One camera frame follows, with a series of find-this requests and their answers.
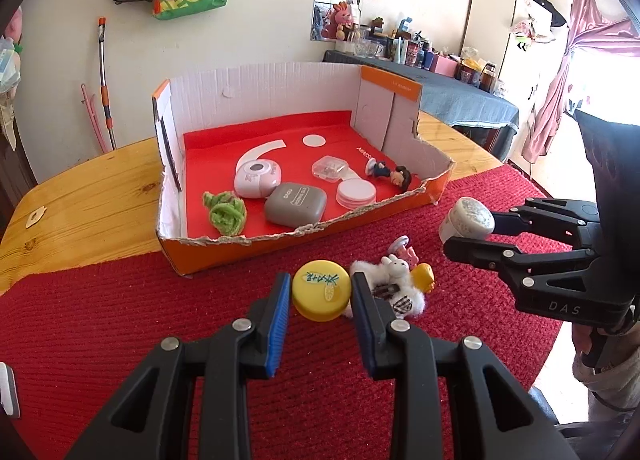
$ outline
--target red knitted tablecloth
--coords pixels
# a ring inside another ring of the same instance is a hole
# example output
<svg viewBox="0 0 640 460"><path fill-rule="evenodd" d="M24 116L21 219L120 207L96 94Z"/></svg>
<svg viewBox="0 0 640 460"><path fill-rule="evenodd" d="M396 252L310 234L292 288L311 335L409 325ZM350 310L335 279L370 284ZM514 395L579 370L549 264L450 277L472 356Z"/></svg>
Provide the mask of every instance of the red knitted tablecloth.
<svg viewBox="0 0 640 460"><path fill-rule="evenodd" d="M414 324L453 341L479 336L528 388L551 350L559 323L517 313L509 290L494 273L444 257L438 225L465 195L493 210L542 196L503 166L450 183L438 205L193 279L178 277L161 253L25 278L0 297L0 361L14 369L22 410L15 427L39 460L61 459L163 337L189 341L210 335L265 296L277 271L295 273L321 258L345 268L355 259L377 262L401 234L411 238L436 275L430 306ZM562 248L531 235L516 242L529 252ZM391 381L367 379L350 321L313 323L292 308L276 378L249 386L254 459L386 459L392 397ZM444 438L450 458L447 424ZM191 451L196 451L193 443Z"/></svg>

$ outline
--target small doll figurine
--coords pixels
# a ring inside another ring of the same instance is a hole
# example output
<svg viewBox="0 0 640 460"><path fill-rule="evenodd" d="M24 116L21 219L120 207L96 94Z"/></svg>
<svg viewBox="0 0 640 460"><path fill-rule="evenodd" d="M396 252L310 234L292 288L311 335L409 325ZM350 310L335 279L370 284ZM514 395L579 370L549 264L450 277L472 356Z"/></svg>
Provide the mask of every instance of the small doll figurine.
<svg viewBox="0 0 640 460"><path fill-rule="evenodd" d="M391 183L400 188L402 192L407 192L409 185L411 185L411 173L406 167L399 165L395 171L392 171L386 166L383 161L378 162L375 158L369 158L365 167L365 174L367 176L373 176L379 178L384 176L391 180Z"/></svg>

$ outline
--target clear plastic box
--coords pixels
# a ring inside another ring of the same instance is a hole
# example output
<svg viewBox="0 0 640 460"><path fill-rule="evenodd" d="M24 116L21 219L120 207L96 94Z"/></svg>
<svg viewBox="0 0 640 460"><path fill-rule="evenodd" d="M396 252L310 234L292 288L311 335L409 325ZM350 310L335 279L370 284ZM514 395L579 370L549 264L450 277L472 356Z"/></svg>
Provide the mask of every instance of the clear plastic box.
<svg viewBox="0 0 640 460"><path fill-rule="evenodd" d="M333 183L347 176L349 164L341 158L327 155L314 162L311 172L315 177Z"/></svg>

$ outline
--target yellow bottle cap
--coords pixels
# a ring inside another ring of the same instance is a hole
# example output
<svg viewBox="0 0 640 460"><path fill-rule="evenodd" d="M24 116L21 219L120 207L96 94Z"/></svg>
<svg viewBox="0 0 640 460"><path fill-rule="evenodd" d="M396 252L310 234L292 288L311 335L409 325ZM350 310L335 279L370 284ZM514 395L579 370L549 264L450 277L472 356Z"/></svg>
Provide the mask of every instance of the yellow bottle cap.
<svg viewBox="0 0 640 460"><path fill-rule="evenodd" d="M337 263L310 261L293 277L291 297L300 315L319 323L331 321L347 308L351 279Z"/></svg>
<svg viewBox="0 0 640 460"><path fill-rule="evenodd" d="M436 279L429 263L420 263L420 265L411 271L411 277L414 280L415 287L425 294L428 294L435 288Z"/></svg>

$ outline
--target white plush toy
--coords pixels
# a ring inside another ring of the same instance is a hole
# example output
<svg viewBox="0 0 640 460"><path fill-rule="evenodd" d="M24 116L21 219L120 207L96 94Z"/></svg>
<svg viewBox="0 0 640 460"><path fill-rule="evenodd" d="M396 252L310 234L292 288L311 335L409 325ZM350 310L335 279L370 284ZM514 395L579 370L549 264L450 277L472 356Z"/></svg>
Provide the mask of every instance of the white plush toy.
<svg viewBox="0 0 640 460"><path fill-rule="evenodd" d="M426 307L424 294L415 287L409 272L409 264L404 259L398 259L393 254L389 254L389 257L383 256L378 265L366 261L354 261L349 273L353 276L356 272L364 274L369 288L374 293L378 287L397 285L395 291L388 292L385 299L388 300L399 319L417 316L424 312ZM351 303L342 314L348 318L353 317Z"/></svg>

